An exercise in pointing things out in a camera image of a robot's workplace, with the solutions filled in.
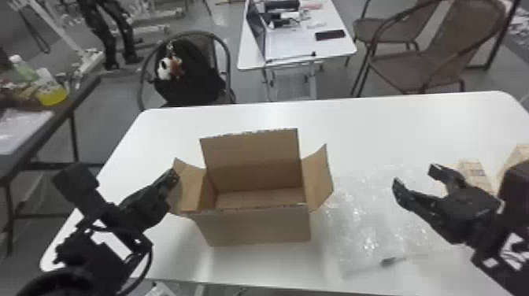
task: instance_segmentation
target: backpack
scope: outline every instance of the backpack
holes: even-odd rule
[[[159,49],[154,63],[154,89],[167,101],[165,106],[208,105],[217,100],[226,84],[218,71],[209,65],[200,48],[186,39],[170,43],[172,48],[169,45]],[[171,55],[182,60],[184,74],[179,79],[173,76],[170,80],[161,80],[157,73],[158,64]]]

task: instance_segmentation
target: white table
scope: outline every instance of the white table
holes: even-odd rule
[[[204,165],[199,138],[269,128],[298,128],[302,156],[327,143],[333,177],[361,178],[363,171],[395,163],[424,168],[419,175],[425,176],[431,162],[472,157],[495,179],[515,145],[529,142],[528,126],[519,103],[497,91],[148,110],[99,173],[99,191],[119,203],[175,156]],[[465,247],[344,276],[315,225],[320,215],[311,215],[311,242],[211,248],[191,220],[168,214],[146,232],[154,243],[146,278],[366,294],[507,295],[470,263]],[[79,219],[74,211],[65,222],[40,261],[43,271],[56,268],[54,248]],[[115,241],[109,244],[123,253]]]
[[[293,38],[285,38],[285,46],[291,48],[306,48],[307,51],[316,52],[316,57],[296,57],[292,59],[284,59],[265,63],[265,59],[257,42],[253,37],[250,26],[246,21],[246,11],[248,8],[248,1],[246,0],[244,14],[242,18],[241,42],[239,45],[239,59],[237,61],[237,68],[240,71],[261,70],[266,85],[267,97],[270,101],[277,99],[277,87],[275,83],[276,71],[285,68],[307,68],[309,70],[309,87],[310,98],[316,99],[316,70],[315,63],[318,64],[323,60],[334,57],[348,57],[357,52],[357,47],[354,45],[350,37],[347,27],[344,25],[342,18],[336,10],[335,4],[332,0],[301,0],[303,2],[318,2],[323,6],[321,9],[310,10],[311,20],[302,21],[301,27],[297,31],[291,31],[288,28],[279,28],[277,30],[291,31],[288,34]],[[307,28],[310,24],[323,24],[319,28]],[[316,41],[314,33],[318,31],[328,30],[343,30],[346,33],[345,38],[329,39],[324,41]],[[298,35],[303,34],[308,36],[308,41],[298,38]]]

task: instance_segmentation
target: wooden block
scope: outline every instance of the wooden block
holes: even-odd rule
[[[503,180],[503,175],[507,170],[513,165],[518,165],[522,161],[529,159],[529,144],[518,144],[514,151],[511,153],[511,156],[507,159],[507,162],[501,168],[501,171],[498,173],[498,182],[501,184]]]
[[[492,184],[490,184],[489,178],[486,176],[485,170],[479,161],[460,161],[459,164],[457,164],[457,171],[464,176],[468,184],[479,187],[489,194],[495,195]]]

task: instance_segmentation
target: plastic bag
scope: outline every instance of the plastic bag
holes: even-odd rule
[[[442,185],[427,176],[427,166],[385,165],[352,175],[334,178],[335,191],[321,208],[325,239],[342,273],[450,247],[415,213],[401,208],[391,191],[398,177],[410,189],[444,196]]]

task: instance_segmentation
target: open cardboard box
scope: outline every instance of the open cardboard box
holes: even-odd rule
[[[309,213],[333,191],[326,146],[301,159],[297,129],[200,143],[205,168],[174,161],[171,213],[192,219],[210,246],[310,240]]]

